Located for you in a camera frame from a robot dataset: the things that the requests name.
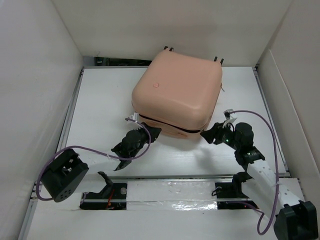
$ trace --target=robotic arm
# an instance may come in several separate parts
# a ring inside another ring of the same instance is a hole
[[[310,201],[303,202],[285,185],[279,184],[279,175],[271,170],[265,157],[254,146],[252,127],[244,122],[233,127],[232,123],[228,123],[230,111],[227,110],[224,114],[227,119],[225,122],[215,123],[210,130],[203,131],[201,136],[209,144],[224,143],[235,150],[235,159],[244,172],[233,176],[234,190],[251,198],[269,217],[269,223],[273,224],[274,233],[279,240],[317,239],[315,206]]]

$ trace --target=suitcase shell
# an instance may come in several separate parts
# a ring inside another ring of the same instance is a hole
[[[199,138],[214,112],[222,84],[218,61],[160,52],[132,91],[140,120],[162,133]]]

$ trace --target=white wall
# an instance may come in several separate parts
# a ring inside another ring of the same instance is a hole
[[[254,66],[291,0],[52,0],[83,56],[152,60],[165,45]]]
[[[50,0],[0,0],[0,239],[16,239],[82,57]]]
[[[306,198],[317,205],[318,213],[319,13],[319,0],[294,0],[258,69],[289,170],[300,178]]]

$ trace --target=bolt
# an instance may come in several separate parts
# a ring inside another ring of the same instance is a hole
[[[120,193],[121,193],[122,195],[127,194],[127,189],[126,189],[125,187],[122,187],[122,188],[120,189]]]

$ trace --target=wall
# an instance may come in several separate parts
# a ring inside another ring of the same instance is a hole
[[[0,239],[16,239],[82,57],[50,0],[0,0]]]
[[[319,12],[319,0],[294,0],[258,68],[289,170],[300,178],[306,198],[318,211]]]
[[[225,66],[254,66],[291,2],[52,1],[83,56],[152,60],[168,45]]]

